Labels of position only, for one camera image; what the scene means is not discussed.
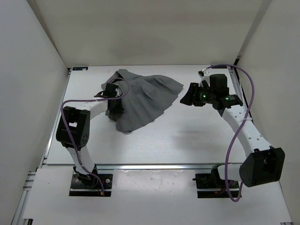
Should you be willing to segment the grey pleated skirt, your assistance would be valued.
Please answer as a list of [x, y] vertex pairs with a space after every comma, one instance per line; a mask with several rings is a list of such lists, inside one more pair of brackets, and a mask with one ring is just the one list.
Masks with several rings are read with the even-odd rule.
[[107, 83], [115, 83], [123, 92], [128, 94], [116, 100], [118, 107], [122, 106], [122, 113], [106, 111], [109, 119], [116, 122], [116, 129], [122, 133], [129, 133], [153, 122], [169, 108], [183, 89], [183, 84], [164, 76], [142, 76], [125, 69], [117, 70], [101, 88]]

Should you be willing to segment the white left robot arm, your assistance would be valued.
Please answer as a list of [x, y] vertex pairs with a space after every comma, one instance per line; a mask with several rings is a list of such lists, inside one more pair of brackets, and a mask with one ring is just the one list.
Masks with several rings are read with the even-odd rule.
[[121, 116], [124, 111], [122, 101], [121, 99], [110, 98], [74, 100], [81, 105], [77, 107], [66, 106], [67, 103], [71, 102], [71, 100], [67, 100], [62, 103], [56, 140], [70, 153], [75, 164], [73, 170], [78, 175], [78, 180], [88, 188], [101, 186], [103, 182], [87, 148], [90, 137], [90, 121], [102, 113]]

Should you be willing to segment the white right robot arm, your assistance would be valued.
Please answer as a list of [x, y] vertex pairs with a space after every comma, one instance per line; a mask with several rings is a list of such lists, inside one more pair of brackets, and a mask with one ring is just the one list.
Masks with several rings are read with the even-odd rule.
[[190, 83], [180, 103], [198, 107], [212, 105], [230, 125], [245, 152], [246, 160], [242, 164], [215, 166], [210, 176], [212, 185], [220, 188], [227, 180], [233, 180], [254, 187], [280, 180], [284, 151], [274, 148], [248, 119], [241, 99], [229, 93], [226, 75], [214, 74], [205, 76], [201, 83]]

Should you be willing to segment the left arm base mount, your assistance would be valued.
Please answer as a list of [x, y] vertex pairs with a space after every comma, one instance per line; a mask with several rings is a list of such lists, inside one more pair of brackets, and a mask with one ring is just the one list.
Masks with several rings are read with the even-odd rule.
[[88, 197], [110, 197], [112, 194], [113, 174], [98, 174], [98, 177], [103, 183], [103, 188], [98, 179], [89, 178], [87, 176], [81, 177], [77, 173], [73, 173], [69, 196], [88, 196]]

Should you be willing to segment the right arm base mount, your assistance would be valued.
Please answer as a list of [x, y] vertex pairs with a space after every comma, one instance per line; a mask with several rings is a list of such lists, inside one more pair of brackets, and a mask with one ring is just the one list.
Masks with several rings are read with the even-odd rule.
[[197, 198], [230, 198], [225, 181], [217, 179], [212, 173], [196, 173], [193, 181], [196, 182]]

